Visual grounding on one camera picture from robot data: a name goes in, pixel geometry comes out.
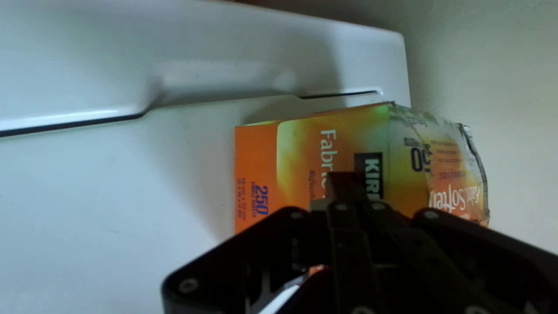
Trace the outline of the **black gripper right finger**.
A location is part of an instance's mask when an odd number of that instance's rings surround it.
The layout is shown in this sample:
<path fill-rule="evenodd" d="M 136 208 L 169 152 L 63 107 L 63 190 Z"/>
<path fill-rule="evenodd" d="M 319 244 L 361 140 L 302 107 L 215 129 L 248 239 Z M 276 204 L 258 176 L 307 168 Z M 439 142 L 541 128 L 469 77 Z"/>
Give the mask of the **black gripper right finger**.
<path fill-rule="evenodd" d="M 433 208 L 371 222 L 443 314 L 558 314 L 555 253 Z"/>

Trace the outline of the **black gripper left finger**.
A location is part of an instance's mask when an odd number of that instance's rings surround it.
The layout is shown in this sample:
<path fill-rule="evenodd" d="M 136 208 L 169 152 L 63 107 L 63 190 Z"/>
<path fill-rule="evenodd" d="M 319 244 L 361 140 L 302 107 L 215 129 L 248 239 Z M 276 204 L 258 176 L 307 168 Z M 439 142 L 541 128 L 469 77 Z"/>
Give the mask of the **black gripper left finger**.
<path fill-rule="evenodd" d="M 283 208 L 171 272 L 164 314 L 255 314 L 326 260 L 324 215 Z"/>

